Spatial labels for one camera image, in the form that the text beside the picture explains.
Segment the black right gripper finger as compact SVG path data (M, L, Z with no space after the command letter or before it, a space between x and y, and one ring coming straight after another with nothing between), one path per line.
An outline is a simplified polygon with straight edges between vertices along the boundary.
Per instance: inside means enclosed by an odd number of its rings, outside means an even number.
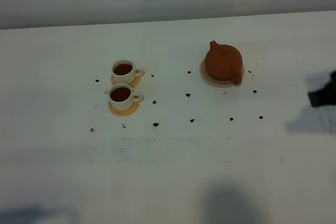
M335 71L330 74L330 80L319 90L308 93L312 107L335 106Z

